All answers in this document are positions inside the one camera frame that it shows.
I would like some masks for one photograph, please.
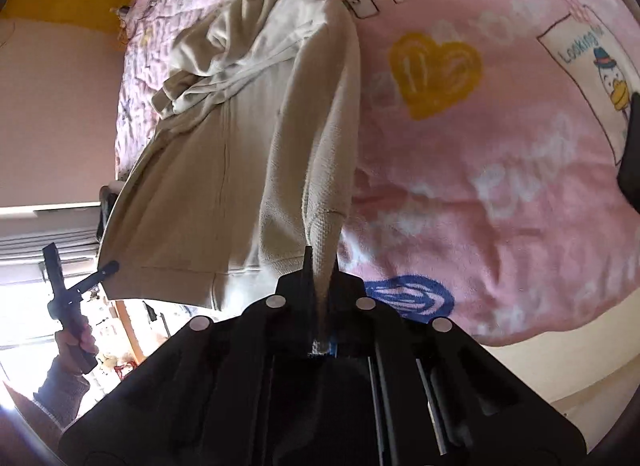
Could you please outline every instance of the human hand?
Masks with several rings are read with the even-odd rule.
[[[91,326],[87,323],[88,319],[86,316],[82,316],[82,334],[80,335],[80,340],[75,338],[71,332],[67,329],[58,331],[55,333],[56,343],[58,344],[58,352],[59,352],[59,363],[60,366],[63,367],[67,372],[73,374],[75,376],[81,376],[82,370],[76,364],[69,351],[69,345],[76,346],[80,345],[80,348],[83,351],[89,352],[90,354],[97,354],[98,347],[95,345],[95,338],[91,335],[92,329]]]

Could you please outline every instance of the black handle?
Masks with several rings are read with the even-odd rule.
[[[68,345],[68,347],[71,357],[83,374],[88,374],[98,366],[98,360],[92,353],[81,349],[79,345]]]

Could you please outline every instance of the black tool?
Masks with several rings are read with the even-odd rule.
[[[310,251],[242,316],[191,319],[60,441],[68,466],[574,466],[580,431],[446,318],[332,277],[314,350]]]
[[[76,283],[75,286],[67,289],[65,287],[65,278],[62,274],[62,264],[56,244],[50,243],[44,247],[42,254],[44,255],[44,265],[47,268],[49,282],[53,289],[53,300],[47,305],[49,315],[54,320],[60,320],[62,328],[68,329],[68,331],[79,340],[83,325],[80,312],[82,293],[93,289],[102,280],[114,274],[119,268],[118,262],[110,261],[103,268],[94,272],[94,274],[87,276],[84,280]],[[69,345],[69,351],[83,374],[88,374],[94,370],[98,364],[95,356],[82,350],[80,345]]]

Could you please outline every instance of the beige hoodie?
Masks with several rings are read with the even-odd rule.
[[[114,207],[110,299],[237,314],[313,248],[323,298],[351,202],[360,59],[340,0],[233,0],[184,30]]]

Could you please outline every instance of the yellow heart print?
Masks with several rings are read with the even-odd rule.
[[[472,46],[438,45],[419,32],[402,36],[391,47],[389,64],[402,99],[417,121],[465,99],[482,78],[482,59]]]

